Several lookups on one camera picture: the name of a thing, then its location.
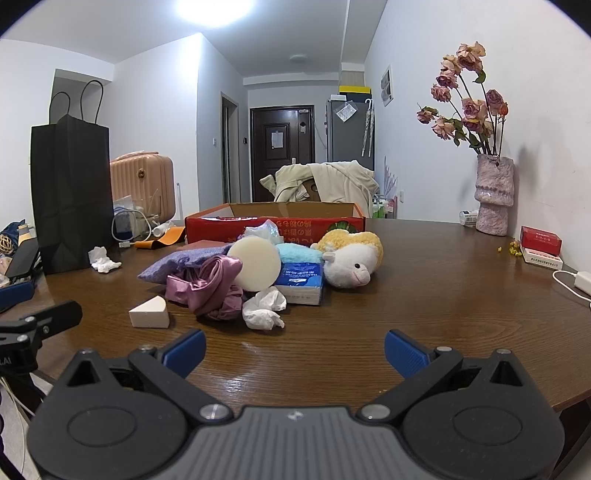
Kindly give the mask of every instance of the white power adapter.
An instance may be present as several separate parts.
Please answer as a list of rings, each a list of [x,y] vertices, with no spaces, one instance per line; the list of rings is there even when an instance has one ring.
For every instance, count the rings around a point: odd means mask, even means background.
[[[580,299],[588,301],[589,308],[591,308],[591,299],[588,297],[583,297],[581,294],[575,292],[572,288],[570,288],[567,284],[565,284],[564,282],[562,282],[558,278],[556,278],[557,273],[566,273],[566,274],[574,277],[574,287],[578,288],[579,290],[583,290],[587,295],[591,295],[591,273],[589,273],[589,272],[572,273],[572,272],[568,272],[566,270],[556,270],[555,272],[552,272],[552,277],[558,283],[560,283],[564,288],[566,288],[568,291],[570,291],[573,295],[577,296]]]
[[[574,278],[574,286],[583,290],[587,295],[591,295],[591,273],[579,272]]]

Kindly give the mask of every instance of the plush toy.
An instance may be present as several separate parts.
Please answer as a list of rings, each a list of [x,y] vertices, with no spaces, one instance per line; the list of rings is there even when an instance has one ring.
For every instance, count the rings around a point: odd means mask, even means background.
[[[335,229],[311,247],[323,252],[324,277],[337,288],[367,285],[384,256],[382,242],[372,232],[349,233]]]

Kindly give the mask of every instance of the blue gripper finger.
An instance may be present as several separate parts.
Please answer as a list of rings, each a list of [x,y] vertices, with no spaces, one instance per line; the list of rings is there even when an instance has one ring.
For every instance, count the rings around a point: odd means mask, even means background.
[[[187,378],[205,358],[206,349],[205,333],[194,328],[162,347],[159,358],[165,367]]]
[[[390,330],[384,340],[386,360],[404,378],[411,377],[431,363],[433,351],[399,330]]]

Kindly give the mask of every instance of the white fabric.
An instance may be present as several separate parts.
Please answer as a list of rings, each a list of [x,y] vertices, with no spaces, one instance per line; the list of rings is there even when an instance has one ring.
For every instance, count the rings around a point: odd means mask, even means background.
[[[330,163],[287,165],[261,179],[261,184],[275,196],[275,202],[299,202],[308,197],[303,183],[314,178],[322,202],[356,203],[364,216],[370,217],[372,198],[379,185],[374,172],[356,160]]]

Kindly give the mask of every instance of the white cable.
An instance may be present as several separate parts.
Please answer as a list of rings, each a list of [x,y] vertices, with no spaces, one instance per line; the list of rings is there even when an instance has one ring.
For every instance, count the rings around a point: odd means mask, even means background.
[[[573,295],[577,296],[578,298],[582,299],[582,300],[586,300],[589,302],[589,308],[591,309],[591,299],[588,297],[583,297],[582,295],[576,293],[572,288],[570,288],[566,283],[560,281],[558,278],[556,278],[556,274],[557,273],[568,273],[568,275],[576,278],[577,274],[576,273],[572,273],[572,272],[568,272],[566,270],[555,270],[554,272],[552,272],[552,278],[555,279],[558,283],[560,283],[564,288],[566,288],[567,290],[569,290]]]
[[[8,386],[6,380],[4,379],[4,377],[0,378],[0,383],[2,384],[2,386],[6,389],[8,395],[10,396],[10,398],[12,399],[13,405],[14,405],[14,409],[17,411],[17,416],[18,419],[21,421],[21,430],[22,430],[22,464],[21,464],[21,475],[25,469],[25,459],[27,457],[27,445],[25,442],[25,425],[24,425],[24,421],[22,419],[22,415],[21,412],[18,411],[18,407],[17,407],[17,403],[25,408],[27,411],[30,412],[30,410],[28,408],[26,408],[24,405],[22,405],[21,401],[19,399],[16,398],[16,396],[14,395],[14,393],[12,392],[12,390],[10,389],[10,387]]]
[[[121,240],[119,238],[117,238],[115,236],[115,234],[113,233],[113,229],[115,227],[115,219],[117,218],[117,215],[121,215],[122,213],[131,213],[131,212],[137,212],[139,213],[142,217],[144,217],[144,220],[146,221],[146,225],[148,225],[148,236],[142,240],[142,242],[147,241],[151,236],[152,236],[152,225],[150,225],[150,222],[148,221],[148,217],[146,217],[145,213],[142,212],[141,210],[136,210],[136,209],[121,209],[118,212],[115,213],[115,215],[113,215],[113,221],[111,222],[111,235],[113,236],[113,238],[115,240],[117,240],[118,242],[129,242],[129,240]]]

